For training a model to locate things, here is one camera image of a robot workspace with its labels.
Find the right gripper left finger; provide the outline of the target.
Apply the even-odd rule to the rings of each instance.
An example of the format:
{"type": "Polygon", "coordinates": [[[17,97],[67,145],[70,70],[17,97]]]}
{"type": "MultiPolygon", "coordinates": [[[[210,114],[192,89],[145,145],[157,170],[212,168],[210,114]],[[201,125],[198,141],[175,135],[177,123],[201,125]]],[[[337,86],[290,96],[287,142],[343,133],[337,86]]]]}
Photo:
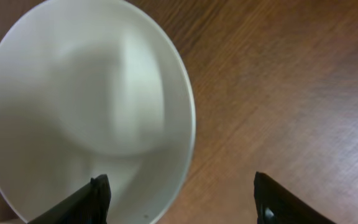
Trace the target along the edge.
{"type": "Polygon", "coordinates": [[[102,174],[29,224],[106,224],[110,201],[108,176],[102,174]]]}

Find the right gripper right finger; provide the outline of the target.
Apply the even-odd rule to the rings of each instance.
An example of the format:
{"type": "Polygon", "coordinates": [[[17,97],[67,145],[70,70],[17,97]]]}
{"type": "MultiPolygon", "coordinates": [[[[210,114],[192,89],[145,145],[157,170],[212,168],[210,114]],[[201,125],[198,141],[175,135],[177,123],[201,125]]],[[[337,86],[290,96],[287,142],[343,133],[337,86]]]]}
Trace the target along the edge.
{"type": "Polygon", "coordinates": [[[256,172],[257,224],[334,224],[265,173],[256,172]]]}

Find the cream plate front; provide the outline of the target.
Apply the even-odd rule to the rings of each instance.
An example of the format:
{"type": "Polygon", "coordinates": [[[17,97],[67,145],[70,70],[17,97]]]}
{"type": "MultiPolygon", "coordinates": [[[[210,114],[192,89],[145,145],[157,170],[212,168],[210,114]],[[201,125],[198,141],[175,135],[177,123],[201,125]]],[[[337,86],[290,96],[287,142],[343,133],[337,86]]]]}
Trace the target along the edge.
{"type": "Polygon", "coordinates": [[[24,222],[101,174],[108,223],[158,222],[195,132],[178,51],[127,1],[45,1],[0,43],[0,193],[24,222]]]}

